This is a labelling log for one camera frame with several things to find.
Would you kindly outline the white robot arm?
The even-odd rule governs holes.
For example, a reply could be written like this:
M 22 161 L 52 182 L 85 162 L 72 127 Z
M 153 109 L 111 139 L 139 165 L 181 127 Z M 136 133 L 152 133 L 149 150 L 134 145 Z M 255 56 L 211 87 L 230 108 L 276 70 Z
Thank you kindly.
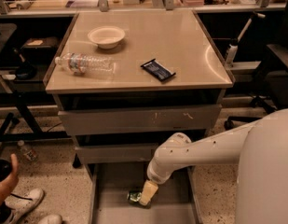
M 288 108 L 196 142 L 175 133 L 156 149 L 147 176 L 160 185 L 188 166 L 235 162 L 235 223 L 288 224 Z

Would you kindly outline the person's hand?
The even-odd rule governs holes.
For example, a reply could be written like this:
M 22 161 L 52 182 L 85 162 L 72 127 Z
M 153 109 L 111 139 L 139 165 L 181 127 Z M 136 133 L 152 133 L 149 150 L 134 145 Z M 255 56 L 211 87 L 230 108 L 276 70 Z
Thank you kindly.
M 10 155 L 10 161 L 12 166 L 11 173 L 0 182 L 0 206 L 5 201 L 5 199 L 10 195 L 10 193 L 16 188 L 19 178 L 19 162 L 15 154 Z

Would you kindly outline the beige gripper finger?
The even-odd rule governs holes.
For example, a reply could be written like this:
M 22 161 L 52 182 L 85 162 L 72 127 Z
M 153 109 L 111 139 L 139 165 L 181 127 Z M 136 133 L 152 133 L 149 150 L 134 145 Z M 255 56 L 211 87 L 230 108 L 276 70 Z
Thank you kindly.
M 139 200 L 139 204 L 147 206 L 157 191 L 158 191 L 158 185 L 153 181 L 146 180 L 144 182 L 144 187 L 141 194 L 141 198 Z

